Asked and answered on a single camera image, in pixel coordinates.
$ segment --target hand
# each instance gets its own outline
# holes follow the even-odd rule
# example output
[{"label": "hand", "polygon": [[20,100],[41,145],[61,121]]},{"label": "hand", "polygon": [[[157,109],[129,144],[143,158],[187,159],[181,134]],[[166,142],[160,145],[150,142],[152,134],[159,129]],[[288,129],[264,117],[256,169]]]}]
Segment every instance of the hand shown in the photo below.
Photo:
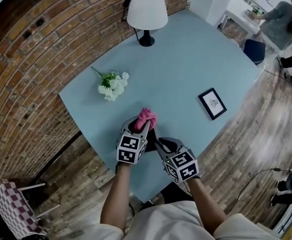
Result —
[{"label": "hand", "polygon": [[251,11],[249,13],[249,17],[251,17],[253,20],[257,20],[258,19],[258,15],[256,13],[254,13],[253,11]]}]

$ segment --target picture frame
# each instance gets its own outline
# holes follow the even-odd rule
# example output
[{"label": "picture frame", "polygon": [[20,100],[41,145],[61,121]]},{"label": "picture frame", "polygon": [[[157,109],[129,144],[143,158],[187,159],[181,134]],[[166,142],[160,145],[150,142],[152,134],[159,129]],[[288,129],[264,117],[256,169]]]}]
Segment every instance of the picture frame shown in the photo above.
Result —
[{"label": "picture frame", "polygon": [[227,111],[214,88],[205,91],[198,97],[213,121]]}]

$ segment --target table lamp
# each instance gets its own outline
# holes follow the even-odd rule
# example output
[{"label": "table lamp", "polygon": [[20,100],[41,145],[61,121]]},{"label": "table lamp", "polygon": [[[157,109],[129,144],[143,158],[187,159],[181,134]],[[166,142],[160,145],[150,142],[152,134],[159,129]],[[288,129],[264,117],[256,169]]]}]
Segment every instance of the table lamp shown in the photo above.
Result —
[{"label": "table lamp", "polygon": [[149,31],[160,29],[168,22],[165,0],[131,0],[127,22],[133,28],[144,31],[144,36],[139,39],[142,46],[152,46],[155,39]]}]

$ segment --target blue chair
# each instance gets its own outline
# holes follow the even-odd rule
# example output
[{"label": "blue chair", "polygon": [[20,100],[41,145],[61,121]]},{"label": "blue chair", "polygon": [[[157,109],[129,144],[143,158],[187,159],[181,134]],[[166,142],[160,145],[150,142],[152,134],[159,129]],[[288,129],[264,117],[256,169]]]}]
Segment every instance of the blue chair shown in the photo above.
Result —
[{"label": "blue chair", "polygon": [[265,59],[265,47],[266,45],[263,42],[247,39],[243,52],[255,65],[258,65]]}]

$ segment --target black lamp base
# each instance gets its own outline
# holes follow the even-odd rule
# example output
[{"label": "black lamp base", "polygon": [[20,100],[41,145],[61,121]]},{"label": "black lamp base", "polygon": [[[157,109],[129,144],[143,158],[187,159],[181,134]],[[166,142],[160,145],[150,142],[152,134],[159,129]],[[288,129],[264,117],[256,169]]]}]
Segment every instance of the black lamp base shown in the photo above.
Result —
[{"label": "black lamp base", "polygon": [[139,44],[145,47],[152,46],[155,43],[155,39],[150,36],[149,30],[144,30],[144,36],[139,39]]}]

